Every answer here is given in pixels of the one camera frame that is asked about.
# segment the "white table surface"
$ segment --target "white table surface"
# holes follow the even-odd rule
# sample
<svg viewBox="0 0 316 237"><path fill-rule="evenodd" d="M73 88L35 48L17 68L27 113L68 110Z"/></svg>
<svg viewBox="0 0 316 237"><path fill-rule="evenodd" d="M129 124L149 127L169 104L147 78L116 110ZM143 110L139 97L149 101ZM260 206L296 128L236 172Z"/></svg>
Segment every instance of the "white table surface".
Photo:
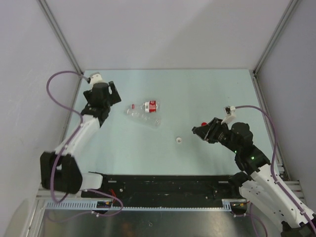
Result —
<svg viewBox="0 0 316 237"><path fill-rule="evenodd" d="M208 144L193 135L193 126L223 118L227 105L259 106L248 70L109 70L99 72L114 81L122 101L111 107L101 129L76 157L82 172L150 175L225 175L239 172L234 153L218 144ZM81 111L85 90L82 81L75 109ZM157 99L161 103L161 126L151 129L124 114L132 104ZM261 113L237 110L237 121L246 122L254 143L268 158L272 148ZM73 115L68 134L79 122ZM176 137L183 139L176 143Z"/></svg>

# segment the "gray floor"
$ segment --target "gray floor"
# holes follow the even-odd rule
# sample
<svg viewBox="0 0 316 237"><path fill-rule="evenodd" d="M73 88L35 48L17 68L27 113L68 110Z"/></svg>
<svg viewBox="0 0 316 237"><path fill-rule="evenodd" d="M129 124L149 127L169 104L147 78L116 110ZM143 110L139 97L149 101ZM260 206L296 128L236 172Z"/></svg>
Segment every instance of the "gray floor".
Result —
<svg viewBox="0 0 316 237"><path fill-rule="evenodd" d="M55 211L55 220L78 211ZM258 229L264 236L263 229ZM45 219L39 237L253 237L248 217L228 212L124 211L114 217L83 215L64 224Z"/></svg>

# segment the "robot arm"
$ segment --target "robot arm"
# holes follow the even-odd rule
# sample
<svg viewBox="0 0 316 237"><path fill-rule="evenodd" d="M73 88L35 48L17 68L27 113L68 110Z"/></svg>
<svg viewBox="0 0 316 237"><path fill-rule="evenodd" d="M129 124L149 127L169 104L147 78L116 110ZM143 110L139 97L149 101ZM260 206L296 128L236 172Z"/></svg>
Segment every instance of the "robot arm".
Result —
<svg viewBox="0 0 316 237"><path fill-rule="evenodd" d="M230 183L238 188L241 196L253 202L281 231L283 230L281 236L313 236L308 220L291 198L300 204L313 223L316 222L314 212L305 206L280 178L276 182L273 180L271 163L263 152L253 145L253 134L248 124L237 122L229 130L223 120L214 118L207 125L194 127L192 131L202 140L208 143L219 142L235 153L235 162L242 172L234 175ZM290 197L277 182L285 187Z"/></svg>
<svg viewBox="0 0 316 237"><path fill-rule="evenodd" d="M82 174L76 157L90 138L99 130L109 116L111 106L120 102L121 98L111 81L105 83L99 73L89 78L91 90L83 94L87 100L81 115L83 122L76 135L67 137L54 151L44 152L40 157L41 183L46 189L50 189L50 178L53 164L61 153L57 163L58 168L54 171L54 189L56 191L76 194L80 190L98 189L102 184L102 175L96 173Z"/></svg>

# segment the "white wall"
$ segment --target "white wall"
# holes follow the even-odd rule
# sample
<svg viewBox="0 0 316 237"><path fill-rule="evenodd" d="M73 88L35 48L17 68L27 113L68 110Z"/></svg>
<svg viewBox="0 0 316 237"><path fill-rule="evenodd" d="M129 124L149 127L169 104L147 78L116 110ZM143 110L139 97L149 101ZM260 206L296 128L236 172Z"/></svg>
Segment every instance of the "white wall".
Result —
<svg viewBox="0 0 316 237"><path fill-rule="evenodd" d="M84 69L253 69L290 0L47 0Z"/></svg>
<svg viewBox="0 0 316 237"><path fill-rule="evenodd" d="M59 142L67 112L46 95L47 79L71 70L59 42L35 0L0 1L0 236L17 207L23 222L40 185L40 155ZM61 76L52 85L70 105L76 78ZM21 226L15 223L15 230Z"/></svg>
<svg viewBox="0 0 316 237"><path fill-rule="evenodd" d="M290 174L316 211L316 1L300 3L259 73Z"/></svg>

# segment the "red and white label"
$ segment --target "red and white label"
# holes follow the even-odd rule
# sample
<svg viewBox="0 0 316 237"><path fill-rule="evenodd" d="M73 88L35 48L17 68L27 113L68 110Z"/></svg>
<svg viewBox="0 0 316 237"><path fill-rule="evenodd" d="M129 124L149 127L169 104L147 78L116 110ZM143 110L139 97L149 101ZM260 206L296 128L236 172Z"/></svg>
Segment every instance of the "red and white label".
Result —
<svg viewBox="0 0 316 237"><path fill-rule="evenodd" d="M156 109L156 100L151 100L149 102L149 113L155 113Z"/></svg>

